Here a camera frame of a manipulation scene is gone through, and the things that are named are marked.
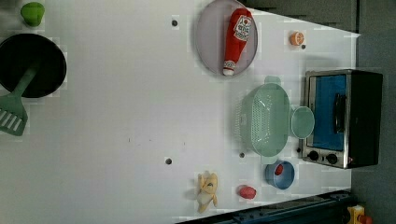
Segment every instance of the blue bowl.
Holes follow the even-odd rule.
[[[276,167],[280,164],[283,166],[283,172],[280,175],[276,175]],[[267,165],[265,168],[265,179],[268,184],[278,189],[287,189],[294,181],[294,167],[288,161],[277,161],[274,164]]]

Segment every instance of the small orange fruit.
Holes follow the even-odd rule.
[[[290,42],[294,46],[300,46],[304,43],[304,35],[300,32],[294,32],[290,36]]]

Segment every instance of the white countertop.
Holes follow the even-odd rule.
[[[357,36],[252,10],[255,61],[224,79],[205,69],[193,44],[209,2],[46,0],[37,29],[0,24],[2,40],[52,37],[68,66],[59,91],[24,99],[25,134],[0,134],[0,223],[172,223],[350,188],[350,170],[298,159],[291,137],[279,158],[294,165],[295,181],[286,190],[269,186],[234,125],[243,97],[268,75],[280,76],[300,104],[305,71],[354,68]],[[288,44],[293,30],[304,31],[305,50]],[[219,177],[219,205],[200,215],[193,198],[205,171]],[[256,198],[237,196],[240,185],[255,188]]]

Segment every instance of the black screw hole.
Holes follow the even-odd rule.
[[[165,163],[170,165],[170,164],[172,164],[172,160],[171,159],[166,159]]]

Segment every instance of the toaster oven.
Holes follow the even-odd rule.
[[[382,75],[359,70],[306,72],[304,104],[315,128],[304,161],[338,168],[378,164]]]

